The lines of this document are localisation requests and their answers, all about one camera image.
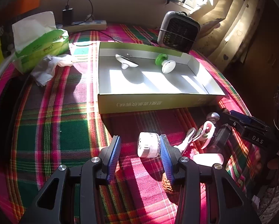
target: brown wall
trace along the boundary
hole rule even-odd
[[[273,0],[266,0],[245,64],[231,68],[226,77],[251,114],[272,126],[275,114],[273,94],[279,84],[279,9]]]
[[[185,11],[188,9],[166,0],[91,0],[94,6],[96,20],[106,20],[107,23],[125,23],[142,25],[150,28],[160,27],[168,11]],[[56,21],[62,22],[62,10],[67,0],[41,0],[40,7],[33,13],[53,11]],[[82,21],[91,13],[87,0],[70,0],[69,5],[74,10],[74,21]]]

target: green tissue package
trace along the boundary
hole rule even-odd
[[[66,30],[55,29],[30,43],[20,53],[15,52],[15,67],[25,73],[33,70],[46,55],[60,55],[69,50],[69,35]]]

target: green knob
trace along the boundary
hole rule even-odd
[[[156,57],[155,64],[158,65],[158,66],[161,66],[162,62],[167,60],[167,58],[168,58],[167,54],[162,53],[162,54],[160,54]]]

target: checkered cloth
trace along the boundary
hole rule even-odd
[[[126,43],[157,39],[156,30],[122,24],[108,25],[105,33]],[[71,53],[78,58],[72,67],[57,67],[46,87],[28,86],[16,118],[12,154],[7,171],[0,169],[0,207],[17,223],[46,180],[60,164],[81,165],[108,146],[113,135],[121,136],[122,149],[115,179],[100,187],[106,223],[173,223],[179,195],[166,194],[161,185],[164,169],[159,157],[139,158],[140,132],[166,134],[172,145],[198,128],[211,112],[208,107],[104,114],[98,113],[96,41],[112,41],[99,32],[82,32],[70,37]],[[74,43],[89,44],[78,47]],[[204,57],[190,52],[225,92],[217,108],[249,114],[245,104]],[[236,132],[230,140],[232,157],[227,171],[244,192],[252,185],[255,147]],[[201,185],[201,223],[206,222],[206,194]],[[78,220],[76,194],[75,221]]]

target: curtain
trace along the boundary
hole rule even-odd
[[[220,71],[233,60],[242,60],[258,26],[265,0],[205,0],[190,17],[201,24],[193,49]]]

